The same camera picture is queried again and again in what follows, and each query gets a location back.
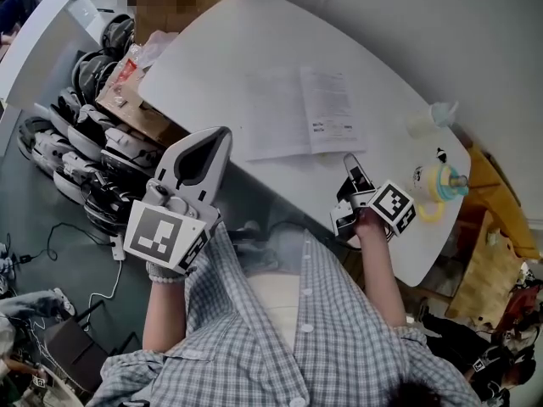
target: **white cable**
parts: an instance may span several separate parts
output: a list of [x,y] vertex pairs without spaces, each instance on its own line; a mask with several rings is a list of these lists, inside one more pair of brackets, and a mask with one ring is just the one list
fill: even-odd
[[[115,285],[113,286],[113,290],[111,291],[110,295],[103,295],[101,293],[92,293],[91,296],[88,298],[88,307],[90,308],[92,306],[92,298],[94,296],[106,298],[108,300],[111,300],[115,296],[115,291],[117,291],[117,285],[119,285],[119,279],[120,279],[120,272],[122,271],[122,261],[119,261],[119,271],[117,272],[117,279],[115,280]],[[87,321],[86,323],[89,323],[91,320],[91,314],[87,315]],[[90,325],[85,327],[85,332],[88,332]]]
[[32,324],[36,324],[37,327],[41,328],[42,330],[45,330],[45,320],[43,319],[42,317],[42,324],[43,326],[40,326],[38,323],[36,323],[35,321],[32,322]]

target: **wall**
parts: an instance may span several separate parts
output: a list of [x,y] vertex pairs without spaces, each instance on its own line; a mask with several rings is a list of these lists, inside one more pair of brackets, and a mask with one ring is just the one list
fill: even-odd
[[501,165],[524,213],[543,219],[543,0],[289,0],[352,36]]

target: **cable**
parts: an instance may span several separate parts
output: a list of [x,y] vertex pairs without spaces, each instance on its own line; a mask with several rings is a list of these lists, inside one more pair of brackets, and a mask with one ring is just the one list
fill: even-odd
[[20,256],[19,261],[14,262],[14,265],[28,264],[33,259],[38,258],[39,256],[41,256],[44,253],[47,253],[48,257],[52,261],[56,261],[59,258],[59,254],[57,253],[56,250],[51,248],[51,239],[53,238],[53,233],[54,233],[55,229],[60,228],[61,226],[70,227],[72,229],[76,229],[77,231],[84,233],[87,237],[89,237],[92,240],[93,243],[95,243],[98,246],[105,246],[105,247],[110,247],[110,248],[114,247],[113,243],[105,242],[102,238],[97,237],[96,235],[92,234],[89,231],[85,231],[84,229],[81,229],[79,226],[72,225],[71,223],[60,222],[60,223],[57,223],[55,226],[53,226],[51,228],[51,231],[49,232],[49,236],[48,236],[47,246],[44,249],[42,249],[38,254],[35,254],[33,256],[31,256],[29,254],[24,254],[24,255]]
[[[102,297],[106,298],[108,300],[111,300],[115,296],[115,292],[117,291],[117,286],[119,285],[119,279],[120,279],[120,273],[122,272],[122,261],[119,261],[119,271],[117,272],[117,279],[115,280],[115,285],[113,286],[113,290],[111,291],[110,295],[103,295],[101,293],[92,293],[90,297],[88,298],[88,308],[92,306],[92,298],[93,297]],[[87,321],[86,323],[90,326],[91,324],[91,314],[87,315]],[[85,332],[88,332],[89,326],[85,327],[83,330]]]
[[11,234],[8,232],[6,234],[6,253],[9,255],[9,250],[11,249]]

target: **checkered shirt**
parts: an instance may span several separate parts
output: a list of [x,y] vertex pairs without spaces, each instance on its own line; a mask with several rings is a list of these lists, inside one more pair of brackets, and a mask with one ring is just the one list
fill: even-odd
[[480,405],[421,332],[388,327],[332,252],[308,231],[304,241],[294,354],[247,283],[221,224],[187,279],[187,337],[165,354],[107,359],[88,405],[147,399],[161,407],[378,406],[400,381],[426,383],[443,405]]

